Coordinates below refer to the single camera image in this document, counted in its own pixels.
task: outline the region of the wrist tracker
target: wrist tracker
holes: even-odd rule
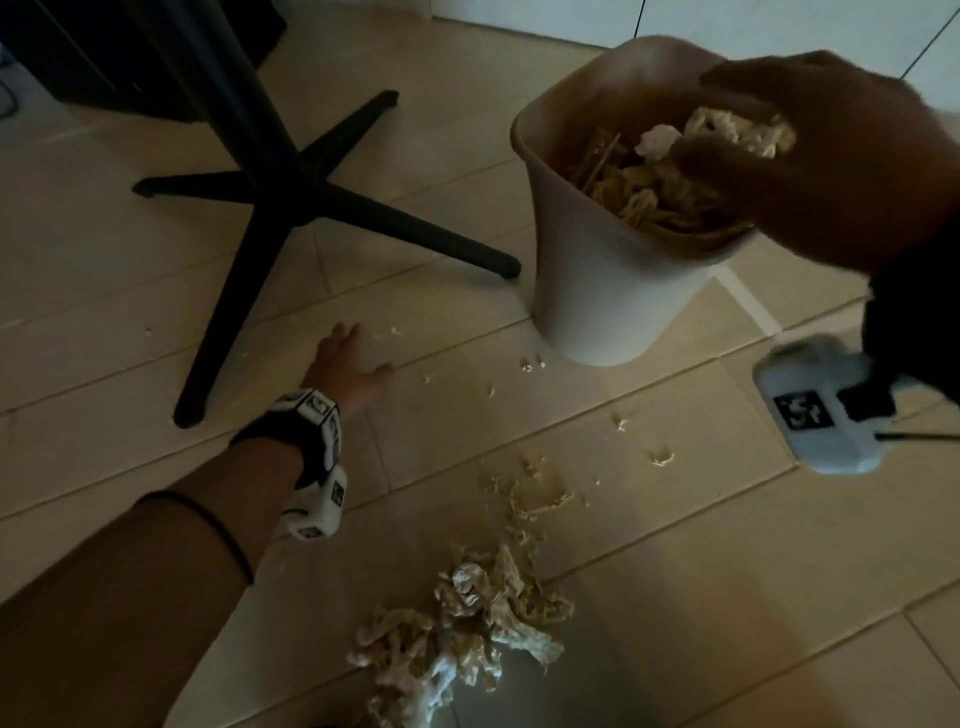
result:
[[[342,430],[336,402],[316,389],[283,395],[234,435],[230,446],[254,437],[295,445],[303,455],[293,502],[281,513],[291,534],[306,541],[336,533],[347,491],[347,474],[337,465]]]

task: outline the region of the black sleeve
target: black sleeve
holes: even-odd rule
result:
[[[960,216],[870,282],[863,351],[960,403]]]

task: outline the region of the white device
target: white device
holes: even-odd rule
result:
[[[787,445],[817,473],[868,473],[887,449],[897,414],[890,394],[905,378],[877,380],[874,360],[818,334],[774,349],[754,382]]]
[[[340,528],[347,495],[347,473],[339,465],[320,483],[294,491],[290,505],[280,514],[287,530],[301,541],[332,536]]]

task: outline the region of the hand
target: hand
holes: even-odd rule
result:
[[[359,324],[349,333],[342,323],[337,324],[317,345],[317,357],[300,384],[304,389],[319,389],[334,400],[344,421],[373,404],[394,374],[392,364],[381,364],[369,374],[360,371],[361,333]]]
[[[771,104],[797,144],[766,159],[687,138],[677,165],[798,255],[872,274],[960,212],[960,146],[905,82],[816,51],[721,63],[701,84]]]

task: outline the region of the tile floor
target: tile floor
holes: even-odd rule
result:
[[[69,109],[4,71],[24,110],[0,124],[0,599],[222,449],[297,381],[318,336],[360,320],[368,361],[398,374],[348,428],[343,530],[315,546],[277,533],[168,725],[352,714],[370,688],[344,661],[358,622],[375,602],[423,599],[449,542],[502,538],[478,477],[541,454],[584,496],[546,520],[538,560],[577,603],[567,654],[546,677],[512,658],[499,693],[460,691],[438,725],[960,724],[960,453],[903,447],[871,475],[817,476],[750,381],[771,337],[855,341],[863,281],[759,241],[639,360],[565,361],[528,318],[533,213],[507,130],[598,51],[310,0],[288,14],[260,76],[296,141],[397,88],[337,181],[519,256],[523,276],[335,223],[300,229],[206,421],[178,430],[173,404],[249,212],[129,188],[230,161],[206,126]],[[523,373],[536,354],[547,366]],[[915,427],[960,427],[936,396],[902,410]],[[676,458],[654,467],[664,446]]]

